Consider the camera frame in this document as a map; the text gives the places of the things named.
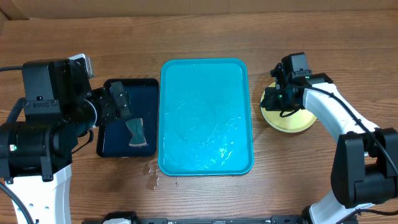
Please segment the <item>yellow-green plate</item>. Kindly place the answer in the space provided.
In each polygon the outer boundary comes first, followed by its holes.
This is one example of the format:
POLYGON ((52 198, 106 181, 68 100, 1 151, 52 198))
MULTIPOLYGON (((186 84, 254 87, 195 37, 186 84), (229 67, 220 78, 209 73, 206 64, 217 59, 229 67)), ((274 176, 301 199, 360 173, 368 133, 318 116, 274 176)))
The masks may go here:
POLYGON ((317 117, 308 110, 298 110, 286 118, 281 118, 279 111, 267 111, 263 107, 261 107, 261 113, 269 125, 285 133, 304 131, 317 120, 317 117))

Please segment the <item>green scouring sponge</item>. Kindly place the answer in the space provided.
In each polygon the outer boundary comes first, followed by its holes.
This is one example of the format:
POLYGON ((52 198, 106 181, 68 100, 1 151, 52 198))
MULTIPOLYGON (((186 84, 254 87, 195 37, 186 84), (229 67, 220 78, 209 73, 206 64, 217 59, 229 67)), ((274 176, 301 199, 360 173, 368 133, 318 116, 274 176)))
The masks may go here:
POLYGON ((131 139, 129 141, 130 147, 147 146, 147 141, 144 134, 144 123, 142 118, 130 119, 126 121, 126 126, 131 133, 131 139))

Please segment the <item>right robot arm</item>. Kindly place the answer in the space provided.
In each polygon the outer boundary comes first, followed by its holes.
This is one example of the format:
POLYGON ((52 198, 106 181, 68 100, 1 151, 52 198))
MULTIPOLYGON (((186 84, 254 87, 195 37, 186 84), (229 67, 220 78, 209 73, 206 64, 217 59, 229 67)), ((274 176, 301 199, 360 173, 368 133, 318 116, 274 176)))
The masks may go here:
POLYGON ((264 90, 263 113, 281 119, 300 110, 318 118, 336 142, 331 191, 300 216, 273 216, 272 223, 357 223, 357 215, 397 215, 373 205, 397 198, 397 131, 361 116, 324 73, 314 74, 303 52, 290 54, 270 71, 274 86, 264 90))

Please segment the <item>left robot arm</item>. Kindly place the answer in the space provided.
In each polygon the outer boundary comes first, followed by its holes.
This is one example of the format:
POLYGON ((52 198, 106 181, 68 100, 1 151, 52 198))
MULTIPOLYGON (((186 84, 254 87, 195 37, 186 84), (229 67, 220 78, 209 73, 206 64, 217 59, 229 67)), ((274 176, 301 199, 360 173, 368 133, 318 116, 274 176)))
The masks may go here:
POLYGON ((131 114, 124 85, 92 89, 80 54, 20 66, 25 95, 1 126, 1 190, 19 223, 70 223, 72 155, 78 140, 131 114))

